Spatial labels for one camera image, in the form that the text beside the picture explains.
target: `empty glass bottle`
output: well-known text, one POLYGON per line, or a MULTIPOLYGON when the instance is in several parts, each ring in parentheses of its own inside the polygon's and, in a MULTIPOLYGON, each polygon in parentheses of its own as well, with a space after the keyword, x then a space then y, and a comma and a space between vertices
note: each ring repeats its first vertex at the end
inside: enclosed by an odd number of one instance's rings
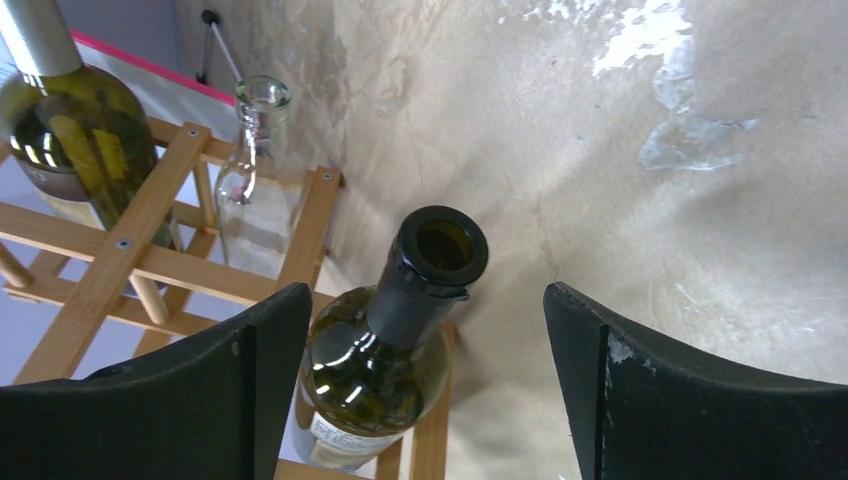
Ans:
POLYGON ((303 203, 308 166, 287 148, 283 122, 291 92, 268 76, 236 86, 241 129, 215 183, 227 265, 276 278, 303 203))

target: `bottle opening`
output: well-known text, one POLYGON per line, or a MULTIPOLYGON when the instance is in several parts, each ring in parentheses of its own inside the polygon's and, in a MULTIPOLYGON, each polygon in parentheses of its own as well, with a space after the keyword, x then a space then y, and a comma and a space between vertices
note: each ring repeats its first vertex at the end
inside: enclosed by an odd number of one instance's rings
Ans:
POLYGON ((444 220, 422 225, 415 236, 415 246, 427 263, 449 272, 469 266, 474 253, 472 240, 465 230, 444 220))
POLYGON ((259 111, 281 108, 291 101, 291 90, 283 82, 266 75, 253 75, 236 85, 236 98, 259 111))

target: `clear glass bottle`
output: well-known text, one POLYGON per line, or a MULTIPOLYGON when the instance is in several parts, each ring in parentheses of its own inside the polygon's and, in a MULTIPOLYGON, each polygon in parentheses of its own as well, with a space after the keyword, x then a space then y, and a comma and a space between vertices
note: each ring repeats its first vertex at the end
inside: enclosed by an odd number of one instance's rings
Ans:
MULTIPOLYGON (((0 32, 18 68, 0 90, 18 164, 56 216, 111 230, 158 159, 141 103, 83 64, 55 0, 0 1, 0 32)), ((170 212, 152 243, 182 249, 170 212)))
POLYGON ((353 473, 427 414, 447 379, 442 318, 486 269, 483 232, 428 206, 401 224, 379 283, 342 294, 310 327, 295 396, 295 450, 353 473))
POLYGON ((283 122, 292 95, 272 77, 236 86, 238 142, 215 182, 224 261, 277 278, 304 199, 308 166, 287 148, 283 122))

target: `silver bottle cap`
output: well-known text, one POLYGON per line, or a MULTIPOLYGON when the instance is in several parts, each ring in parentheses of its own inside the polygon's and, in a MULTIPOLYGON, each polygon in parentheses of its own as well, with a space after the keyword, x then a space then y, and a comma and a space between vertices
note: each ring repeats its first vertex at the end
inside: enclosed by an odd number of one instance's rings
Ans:
POLYGON ((53 77, 82 66, 55 0, 0 0, 0 33, 25 74, 53 77))

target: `bottle neck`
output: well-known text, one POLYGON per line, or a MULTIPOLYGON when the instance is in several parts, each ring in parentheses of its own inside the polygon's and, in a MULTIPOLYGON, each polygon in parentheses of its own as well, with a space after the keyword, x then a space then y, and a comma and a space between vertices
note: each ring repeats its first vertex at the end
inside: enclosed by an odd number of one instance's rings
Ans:
POLYGON ((241 109, 239 113, 239 147, 276 160, 274 152, 285 147, 285 133, 282 130, 286 112, 241 109))
POLYGON ((0 0, 0 32, 25 75, 55 77, 83 66, 55 0, 0 0))
POLYGON ((412 271, 395 246, 368 303, 366 318, 380 340, 413 349, 436 331, 454 304, 467 298, 464 287, 438 286, 412 271))

